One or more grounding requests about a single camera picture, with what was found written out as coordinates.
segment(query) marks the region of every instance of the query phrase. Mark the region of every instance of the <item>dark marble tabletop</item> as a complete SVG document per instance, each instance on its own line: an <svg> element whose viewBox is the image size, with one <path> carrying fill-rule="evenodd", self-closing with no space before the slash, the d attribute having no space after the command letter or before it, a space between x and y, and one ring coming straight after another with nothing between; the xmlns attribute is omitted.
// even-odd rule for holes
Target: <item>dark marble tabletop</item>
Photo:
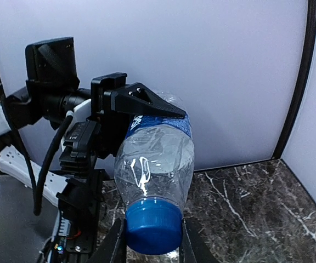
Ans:
<svg viewBox="0 0 316 263"><path fill-rule="evenodd" d="M106 182L104 238L125 206L115 183ZM282 161L196 172L185 207L195 217L208 248L222 263L316 263L316 205ZM179 262L178 251L139 255L127 262Z"/></svg>

